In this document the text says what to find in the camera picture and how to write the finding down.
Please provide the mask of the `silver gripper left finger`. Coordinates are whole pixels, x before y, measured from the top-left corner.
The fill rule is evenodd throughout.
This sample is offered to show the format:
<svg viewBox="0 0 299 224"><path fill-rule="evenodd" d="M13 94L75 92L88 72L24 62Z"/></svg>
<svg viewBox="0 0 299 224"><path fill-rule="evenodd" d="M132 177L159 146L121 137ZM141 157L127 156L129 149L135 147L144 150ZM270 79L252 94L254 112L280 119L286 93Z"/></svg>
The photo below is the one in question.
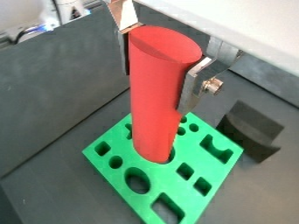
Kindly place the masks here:
<svg viewBox="0 0 299 224"><path fill-rule="evenodd" d="M107 8L116 22L121 68L124 75L128 75L128 33L139 27L141 23L137 20L133 0L107 0Z"/></svg>

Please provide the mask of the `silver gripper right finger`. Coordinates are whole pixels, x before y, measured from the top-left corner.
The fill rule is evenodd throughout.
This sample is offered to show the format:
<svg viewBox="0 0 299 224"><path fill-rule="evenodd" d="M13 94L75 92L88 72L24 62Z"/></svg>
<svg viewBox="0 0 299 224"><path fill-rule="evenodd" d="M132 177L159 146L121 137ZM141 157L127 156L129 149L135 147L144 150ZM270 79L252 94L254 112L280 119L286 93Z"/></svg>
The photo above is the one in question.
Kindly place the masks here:
<svg viewBox="0 0 299 224"><path fill-rule="evenodd" d="M206 93L212 95L219 93L223 82L216 76L236 63L242 53L235 46L222 39L210 38L207 53L184 76L182 95L176 107L183 116L192 111Z"/></svg>

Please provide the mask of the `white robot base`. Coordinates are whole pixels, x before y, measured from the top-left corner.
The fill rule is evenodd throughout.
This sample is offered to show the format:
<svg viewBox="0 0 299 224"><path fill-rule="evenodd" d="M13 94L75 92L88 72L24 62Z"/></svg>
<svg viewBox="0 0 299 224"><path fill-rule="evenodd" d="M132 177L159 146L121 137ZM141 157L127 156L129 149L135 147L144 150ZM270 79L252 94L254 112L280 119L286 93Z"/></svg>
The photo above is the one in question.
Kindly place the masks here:
<svg viewBox="0 0 299 224"><path fill-rule="evenodd" d="M100 0L0 0L0 45L51 32L100 5Z"/></svg>

